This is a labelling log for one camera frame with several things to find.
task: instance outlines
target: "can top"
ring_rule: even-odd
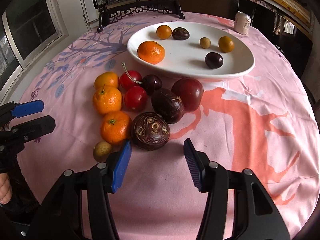
[[[244,15],[246,15],[246,16],[248,16],[248,17],[250,17],[248,14],[246,14],[246,13],[243,13],[243,12],[240,12],[240,11],[238,11],[238,13],[242,13],[242,14],[244,14]]]

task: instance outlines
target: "can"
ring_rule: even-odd
[[[243,12],[237,12],[233,29],[237,33],[241,33],[243,35],[248,35],[250,23],[251,23],[251,18],[249,15],[247,15]]]

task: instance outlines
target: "table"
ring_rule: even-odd
[[[212,25],[241,39],[256,65],[241,78],[204,83],[201,106],[170,126],[170,141],[163,148],[133,148],[123,186],[110,196],[120,238],[196,238],[207,196],[193,186],[182,150],[186,138],[226,169],[251,168],[294,237],[313,212],[320,189],[320,137],[306,92],[289,62],[258,30],[251,27],[249,35],[242,36],[232,30],[231,20],[185,16],[185,21]],[[53,58],[25,91],[21,102],[41,99],[45,108],[11,125],[48,114],[57,125],[52,134],[26,143],[18,154],[22,174],[40,202],[64,170],[84,171],[96,164],[92,148],[101,140],[101,116],[92,106],[95,78],[110,70],[120,76],[122,61],[142,76],[151,73],[130,58],[126,43],[139,29],[166,21],[181,20],[143,12],[102,33],[93,29]],[[174,80],[160,77],[163,87],[173,85]],[[146,111],[152,111],[150,101]],[[225,237],[233,223],[232,192],[229,197]],[[87,227],[85,234],[90,235]]]

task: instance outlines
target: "plate rim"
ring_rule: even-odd
[[[241,41],[239,38],[237,38],[236,36],[232,35],[231,33],[228,33],[229,35],[231,35],[232,37],[234,37],[235,39],[239,40],[244,46],[247,47],[247,49],[250,51],[251,55],[252,55],[252,58],[253,58],[253,63],[252,65],[247,69],[247,70],[244,70],[244,71],[241,71],[241,72],[238,72],[238,73],[232,73],[232,74],[197,74],[197,73],[179,73],[179,72],[176,72],[176,71],[172,71],[172,70],[168,70],[168,69],[164,69],[164,68],[161,68],[157,65],[154,65],[154,64],[151,64],[151,63],[148,63],[142,59],[140,59],[139,57],[137,57],[130,49],[129,49],[129,44],[130,44],[130,40],[133,39],[133,36],[138,33],[139,31],[142,31],[143,29],[145,28],[149,28],[151,26],[154,26],[154,25],[159,25],[159,24],[169,24],[169,23],[172,23],[172,22],[176,22],[176,21],[170,21],[170,22],[161,22],[161,23],[156,23],[156,24],[152,24],[152,25],[149,25],[149,26],[146,26],[140,30],[138,30],[137,32],[135,32],[134,34],[131,35],[131,37],[129,38],[128,42],[127,42],[127,51],[129,52],[129,54],[133,57],[133,59],[135,59],[136,61],[138,61],[139,63],[141,63],[142,65],[146,65],[150,68],[155,68],[161,72],[167,72],[167,73],[171,73],[171,74],[174,74],[174,75],[181,75],[181,76],[186,76],[186,77],[196,77],[196,78],[203,78],[203,79],[231,79],[231,78],[237,78],[237,77],[241,77],[241,76],[244,76],[244,75],[247,75],[248,73],[251,72],[251,70],[255,67],[255,58],[254,58],[254,55],[252,53],[252,51],[249,49],[249,47],[243,42]],[[216,28],[216,27],[213,27],[211,25],[207,25],[207,24],[203,24],[203,23],[197,23],[197,22],[187,22],[187,21],[179,21],[179,22],[183,22],[183,23],[192,23],[192,24],[197,24],[197,25],[205,25],[205,26],[209,26],[211,28],[214,28],[214,29],[217,29],[217,30],[220,30],[220,31],[223,31],[222,29],[219,29],[219,28]]]

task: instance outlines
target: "human hand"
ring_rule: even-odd
[[[0,174],[0,203],[7,204],[12,197],[12,188],[10,186],[8,173]]]

